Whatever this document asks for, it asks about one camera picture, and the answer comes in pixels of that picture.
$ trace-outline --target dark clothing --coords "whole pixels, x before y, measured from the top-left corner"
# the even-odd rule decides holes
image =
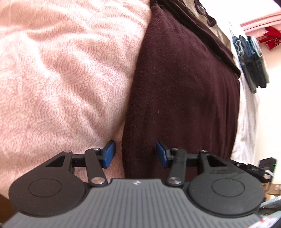
[[[256,88],[266,88],[266,72],[262,65],[262,59],[252,46],[251,37],[246,40],[243,36],[233,37],[233,44],[239,57],[239,62],[249,88],[256,93]]]
[[[281,7],[281,0],[274,0]]]
[[[167,177],[157,140],[226,159],[237,131],[240,71],[232,53],[180,1],[151,1],[151,11],[123,133],[126,178]]]

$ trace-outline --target pink fleece blanket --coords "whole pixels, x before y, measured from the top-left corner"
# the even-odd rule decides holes
[[[0,194],[63,150],[117,143],[149,0],[0,0]],[[76,173],[86,181],[85,169]]]

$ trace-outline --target hanging clothes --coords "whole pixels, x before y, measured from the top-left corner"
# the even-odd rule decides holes
[[[262,53],[251,42],[251,37],[248,36],[247,40],[243,36],[239,36],[239,38],[233,37],[233,44],[235,45],[241,67],[251,91],[256,93],[258,86],[266,88],[266,84],[269,82],[268,73],[264,60],[261,58]]]
[[[237,132],[240,70],[231,51],[181,1],[150,7],[123,132],[126,178],[167,177],[157,140],[227,159]]]
[[[257,56],[258,56],[258,58],[261,62],[261,71],[265,76],[266,83],[268,84],[269,83],[269,75],[268,75],[266,62],[263,58],[263,54],[262,54],[262,50],[260,48],[260,45],[259,45],[259,43],[258,43],[258,41],[255,37],[248,36],[248,39],[250,40],[250,44],[252,45],[253,49],[257,53]]]

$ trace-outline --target triangular cutout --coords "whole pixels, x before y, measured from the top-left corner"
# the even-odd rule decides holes
[[[214,157],[212,155],[207,155],[207,160],[208,160],[209,165],[211,167],[224,167],[224,166],[227,166],[226,164],[224,164],[223,162],[221,162],[220,160],[218,160],[216,157]]]
[[[62,167],[62,165],[64,164],[64,159],[65,156],[60,156],[56,160],[46,165],[46,167]]]

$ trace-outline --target red cloth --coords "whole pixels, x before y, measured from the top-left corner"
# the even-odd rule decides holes
[[[281,33],[273,27],[266,27],[265,29],[268,31],[264,34],[266,38],[259,40],[259,42],[265,43],[268,49],[271,50],[281,43]]]

